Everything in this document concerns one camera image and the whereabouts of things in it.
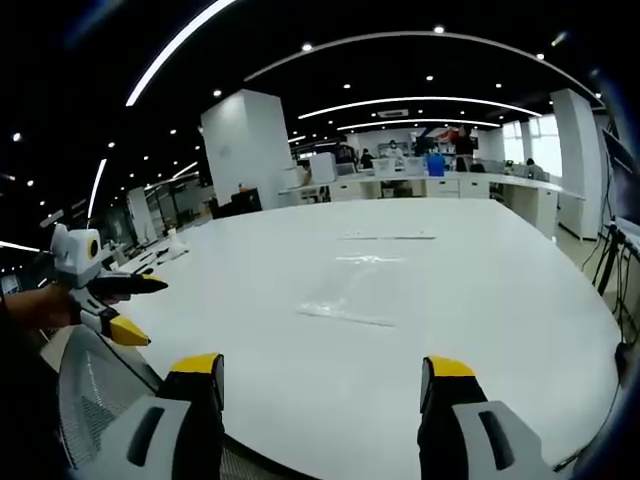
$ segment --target white table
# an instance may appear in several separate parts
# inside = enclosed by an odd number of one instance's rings
[[[344,237],[433,235],[433,240]],[[227,432],[323,480],[418,479],[421,360],[476,372],[542,439],[553,464],[588,443],[617,384],[617,326],[583,274],[535,228],[488,200],[326,203],[211,221],[157,267],[169,288],[119,306],[179,358],[225,355]],[[404,259],[349,296],[387,325],[296,312],[336,257]],[[397,284],[398,275],[402,283]]]

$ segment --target white cabinet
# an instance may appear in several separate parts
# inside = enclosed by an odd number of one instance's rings
[[[480,179],[460,179],[460,198],[489,198],[489,182]]]
[[[334,183],[329,187],[332,202],[347,202],[349,200],[364,200],[364,188],[360,182]]]
[[[438,198],[459,198],[460,186],[458,180],[446,180],[444,178],[435,180],[428,179],[425,181],[427,189],[427,197]]]

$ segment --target plastic sheet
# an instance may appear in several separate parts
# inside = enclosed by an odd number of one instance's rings
[[[405,258],[337,257],[296,311],[311,317],[395,327]]]

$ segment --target office chair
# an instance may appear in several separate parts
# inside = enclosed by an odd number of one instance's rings
[[[467,163],[464,161],[464,158],[457,157],[456,158],[456,172],[466,172],[467,171]]]

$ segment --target white box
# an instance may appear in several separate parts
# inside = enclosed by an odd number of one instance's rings
[[[309,158],[311,179],[313,183],[332,183],[338,176],[336,173],[336,157],[333,153],[319,153]]]
[[[410,157],[404,159],[405,175],[423,175],[424,159],[418,157]]]
[[[373,174],[380,178],[397,177],[395,158],[372,158]]]

